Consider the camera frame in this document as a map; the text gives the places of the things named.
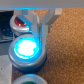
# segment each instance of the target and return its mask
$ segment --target cork board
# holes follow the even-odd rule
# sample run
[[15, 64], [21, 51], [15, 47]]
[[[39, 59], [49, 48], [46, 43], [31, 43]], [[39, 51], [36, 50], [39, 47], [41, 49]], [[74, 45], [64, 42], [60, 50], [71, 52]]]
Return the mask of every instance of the cork board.
[[[40, 18], [47, 9], [33, 10]], [[48, 84], [84, 84], [84, 9], [63, 9], [47, 36], [47, 62], [35, 73]], [[12, 81], [23, 74], [13, 67]]]

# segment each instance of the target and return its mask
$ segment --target red object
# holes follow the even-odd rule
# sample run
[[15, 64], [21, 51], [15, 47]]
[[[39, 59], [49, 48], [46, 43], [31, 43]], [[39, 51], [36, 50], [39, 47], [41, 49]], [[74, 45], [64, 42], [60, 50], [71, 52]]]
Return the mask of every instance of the red object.
[[15, 24], [17, 26], [21, 26], [21, 27], [26, 27], [26, 23], [24, 23], [22, 20], [20, 20], [18, 17], [15, 17], [15, 20], [14, 20]]

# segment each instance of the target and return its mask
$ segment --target blue led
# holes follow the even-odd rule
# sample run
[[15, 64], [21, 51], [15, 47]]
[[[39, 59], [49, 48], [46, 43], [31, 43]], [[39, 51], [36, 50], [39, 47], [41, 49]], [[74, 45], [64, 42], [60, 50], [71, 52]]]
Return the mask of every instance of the blue led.
[[22, 59], [33, 58], [39, 51], [35, 39], [25, 37], [16, 42], [14, 46], [15, 54]]

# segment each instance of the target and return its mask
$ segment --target glowing blue light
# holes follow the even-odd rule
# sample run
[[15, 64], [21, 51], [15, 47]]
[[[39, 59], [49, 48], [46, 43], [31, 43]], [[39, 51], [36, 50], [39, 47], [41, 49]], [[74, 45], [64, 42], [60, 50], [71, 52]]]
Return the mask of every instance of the glowing blue light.
[[15, 54], [22, 59], [33, 58], [39, 48], [33, 38], [25, 37], [16, 42], [14, 46]]

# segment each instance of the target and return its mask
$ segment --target brown textured surface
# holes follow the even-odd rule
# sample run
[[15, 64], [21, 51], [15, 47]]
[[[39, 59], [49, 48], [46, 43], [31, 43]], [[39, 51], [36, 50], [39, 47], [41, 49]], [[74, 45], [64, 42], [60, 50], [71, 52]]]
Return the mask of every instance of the brown textured surface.
[[[42, 17], [47, 10], [34, 10]], [[63, 9], [47, 37], [47, 62], [40, 72], [48, 84], [84, 84], [84, 9]], [[12, 81], [23, 75], [13, 68]]]

